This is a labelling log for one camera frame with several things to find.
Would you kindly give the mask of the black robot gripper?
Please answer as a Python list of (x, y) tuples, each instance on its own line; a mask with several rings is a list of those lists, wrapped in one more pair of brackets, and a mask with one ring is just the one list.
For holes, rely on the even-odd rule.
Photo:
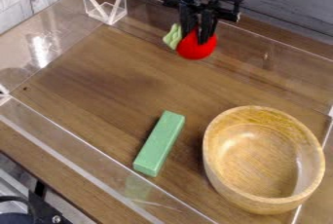
[(200, 44), (209, 42), (214, 35), (217, 21), (225, 19), (237, 22), (241, 17), (243, 0), (164, 0), (164, 5), (177, 8), (182, 37), (200, 26)]

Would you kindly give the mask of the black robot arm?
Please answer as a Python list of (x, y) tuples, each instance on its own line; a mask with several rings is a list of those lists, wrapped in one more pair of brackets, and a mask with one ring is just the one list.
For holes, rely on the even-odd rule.
[(241, 18), (244, 0), (164, 0), (164, 5), (177, 8), (182, 36), (197, 33), (198, 44), (204, 45), (214, 36), (221, 19), (237, 22)]

